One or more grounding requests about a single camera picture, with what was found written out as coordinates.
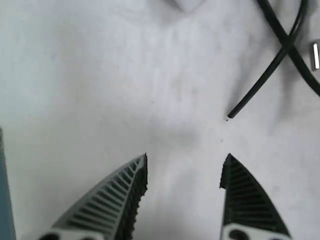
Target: black cable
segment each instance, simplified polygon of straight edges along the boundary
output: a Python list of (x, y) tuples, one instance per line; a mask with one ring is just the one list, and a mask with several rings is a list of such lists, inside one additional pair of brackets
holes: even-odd
[(298, 15), (294, 21), (293, 27), (290, 31), (289, 36), (286, 36), (283, 41), (282, 48), (275, 56), (274, 60), (268, 66), (268, 68), (264, 71), (259, 80), (253, 85), (253, 87), (249, 90), (249, 92), (243, 97), (243, 99), (234, 107), (234, 109), (228, 114), (228, 117), (233, 119), (241, 109), (252, 99), (252, 97), (259, 91), (259, 89), (265, 84), (268, 78), (272, 75), (272, 73), (276, 70), (285, 56), (288, 54), (290, 49), (293, 47), (299, 33), (301, 27), (304, 23), (304, 20), (307, 15), (309, 0), (301, 0), (300, 7), (298, 11)]
[[(273, 32), (281, 42), (284, 44), (288, 35), (286, 34), (284, 28), (281, 26), (275, 12), (273, 11), (270, 3), (268, 0), (257, 0), (263, 13), (270, 24)], [(295, 67), (305, 80), (305, 82), (312, 88), (312, 90), (320, 97), (320, 84), (315, 79), (315, 77), (310, 72), (309, 68), (305, 64), (303, 58), (299, 54), (298, 50), (293, 46), (289, 51), (288, 55), (290, 56), (291, 60), (293, 61)]]

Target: mounting hole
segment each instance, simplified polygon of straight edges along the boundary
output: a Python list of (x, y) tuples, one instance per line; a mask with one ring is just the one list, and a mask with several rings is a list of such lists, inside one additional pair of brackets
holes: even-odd
[(39, 238), (39, 240), (59, 240), (60, 236), (57, 233), (48, 233)]
[(244, 231), (240, 230), (230, 231), (229, 237), (233, 240), (249, 240), (248, 235)]

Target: white object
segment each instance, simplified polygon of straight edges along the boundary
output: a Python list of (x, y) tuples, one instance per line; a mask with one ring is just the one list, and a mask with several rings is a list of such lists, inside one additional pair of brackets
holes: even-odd
[(313, 44), (313, 58), (314, 58), (314, 70), (319, 70), (320, 69), (319, 45), (317, 43)]
[(190, 13), (197, 8), (204, 0), (175, 0), (179, 8), (185, 13)]

